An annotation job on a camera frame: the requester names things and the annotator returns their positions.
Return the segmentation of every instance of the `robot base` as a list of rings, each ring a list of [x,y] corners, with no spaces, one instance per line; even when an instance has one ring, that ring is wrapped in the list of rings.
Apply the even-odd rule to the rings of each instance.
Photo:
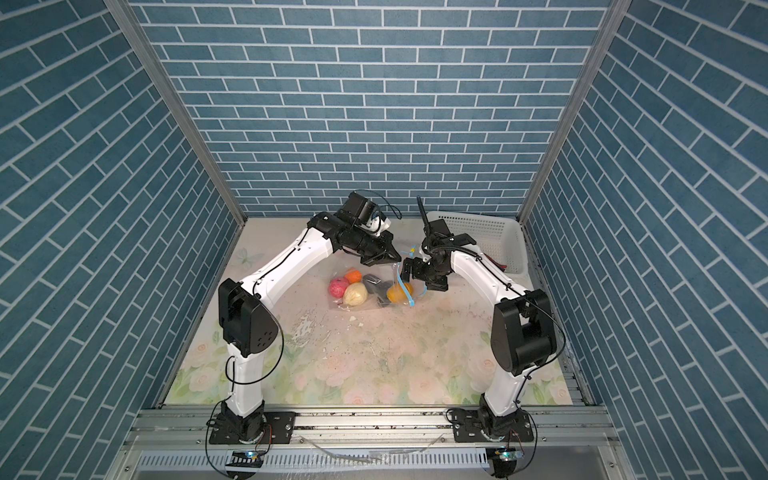
[[[263,438],[272,435],[272,443],[290,443],[293,433],[293,423],[296,421],[294,412],[264,412],[264,401],[259,408],[246,417],[237,416],[221,404],[221,412],[211,420],[210,445],[252,445],[259,442],[266,448],[270,440]]]
[[[453,439],[457,443],[475,442],[533,442],[533,429],[528,415],[517,409],[503,417],[493,415],[485,402],[485,395],[480,397],[477,410],[455,409],[448,413],[455,421]]]

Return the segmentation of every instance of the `robotic arm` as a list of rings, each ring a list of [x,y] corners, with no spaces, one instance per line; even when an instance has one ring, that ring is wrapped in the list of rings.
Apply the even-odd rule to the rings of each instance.
[[[557,348],[548,298],[541,290],[523,294],[525,288],[504,275],[469,235],[453,235],[442,219],[428,222],[421,198],[418,202],[425,240],[420,257],[406,258],[402,279],[413,276],[423,280],[428,290],[446,291],[447,276],[456,272],[494,305],[491,347],[498,368],[481,397],[478,417],[489,439],[503,438],[513,428],[523,436],[518,427],[525,419],[517,399],[525,378]],[[389,225],[376,204],[351,193],[334,214],[322,212],[313,217],[267,265],[239,283],[231,279],[221,283],[219,324],[234,364],[233,393],[222,403],[219,418],[230,438],[252,443],[264,432],[260,386],[266,377],[262,376],[264,352],[281,333],[270,312],[275,302],[312,266],[339,249],[360,255],[360,263],[367,266],[401,261],[392,246]],[[528,318],[526,324],[521,323],[521,316]]]

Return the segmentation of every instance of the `brick wall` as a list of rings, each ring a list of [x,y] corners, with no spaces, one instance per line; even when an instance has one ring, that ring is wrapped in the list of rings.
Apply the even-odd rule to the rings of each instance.
[[[98,477],[235,223],[101,0],[0,12],[0,478]]]
[[[513,216],[608,2],[131,4],[249,215]]]
[[[529,225],[640,478],[768,478],[767,26],[634,0]]]

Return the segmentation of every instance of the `white arm segment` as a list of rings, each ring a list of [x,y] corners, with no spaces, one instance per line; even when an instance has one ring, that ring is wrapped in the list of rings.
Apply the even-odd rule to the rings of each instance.
[[[499,270],[476,245],[465,245],[463,248],[479,253],[482,256],[482,264],[467,253],[453,252],[451,253],[451,268],[463,276],[491,305],[501,302],[504,298],[512,300],[519,296],[511,290],[507,290],[505,284],[498,279],[505,283],[511,283],[511,287],[520,293],[526,290],[524,286],[513,282],[504,275],[504,272]],[[531,366],[524,370],[521,375],[515,376],[502,367],[496,366],[491,386],[485,392],[485,401],[494,415],[504,416],[517,410],[518,406],[515,404],[515,399],[525,384],[525,376],[535,368],[535,366]]]
[[[319,261],[328,258],[333,253],[331,241],[323,237],[317,229],[309,228],[302,233],[267,265],[255,273],[245,277],[242,287],[247,292],[261,295],[261,303],[272,310],[277,300],[304,273]],[[234,361],[234,379],[238,382],[252,382],[263,375],[264,356],[266,350],[243,357],[240,350],[232,343],[227,345],[227,351]],[[263,400],[261,382],[252,385],[235,384],[232,395],[227,400],[227,406],[241,417],[248,416],[256,410]]]

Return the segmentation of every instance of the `floral tablecloth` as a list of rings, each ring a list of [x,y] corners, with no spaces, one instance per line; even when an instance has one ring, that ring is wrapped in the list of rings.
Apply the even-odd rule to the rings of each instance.
[[[279,253],[303,220],[249,220],[224,278],[239,280]],[[420,241],[420,221],[392,226],[397,247]],[[492,306],[457,275],[449,291],[427,292],[413,308],[393,306],[346,312],[329,306],[333,272],[349,263],[336,253],[311,269],[278,301],[285,332],[280,366],[263,381],[264,399],[290,405],[455,405],[478,403],[496,361],[490,347]],[[515,278],[522,285],[530,280]],[[217,298],[209,305],[171,386],[167,404],[213,404],[226,398],[228,358],[217,323]],[[265,372],[280,353],[268,350]],[[524,405],[570,405],[558,362],[538,370],[525,387]]]

